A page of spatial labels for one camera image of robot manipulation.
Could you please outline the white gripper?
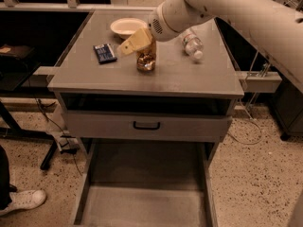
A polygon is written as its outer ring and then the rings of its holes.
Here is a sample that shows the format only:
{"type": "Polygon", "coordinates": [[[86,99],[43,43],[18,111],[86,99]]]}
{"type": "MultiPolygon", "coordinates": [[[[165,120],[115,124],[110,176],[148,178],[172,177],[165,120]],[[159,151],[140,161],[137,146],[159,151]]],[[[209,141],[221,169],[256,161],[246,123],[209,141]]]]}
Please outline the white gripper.
{"type": "Polygon", "coordinates": [[[166,0],[150,15],[148,26],[139,28],[118,48],[120,56],[128,56],[145,49],[156,41],[169,41],[186,29],[213,18],[208,6],[212,0],[166,0]]]}

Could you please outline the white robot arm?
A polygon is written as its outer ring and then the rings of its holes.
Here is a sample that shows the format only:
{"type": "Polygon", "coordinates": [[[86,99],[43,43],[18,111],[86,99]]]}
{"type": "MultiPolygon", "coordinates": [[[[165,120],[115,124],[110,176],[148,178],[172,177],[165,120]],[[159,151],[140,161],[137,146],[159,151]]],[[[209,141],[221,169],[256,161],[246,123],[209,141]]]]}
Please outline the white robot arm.
{"type": "Polygon", "coordinates": [[[148,27],[119,49],[128,55],[153,40],[175,38],[191,26],[218,17],[268,58],[297,89],[303,87],[302,13],[273,0],[166,0],[150,15],[148,27]]]}

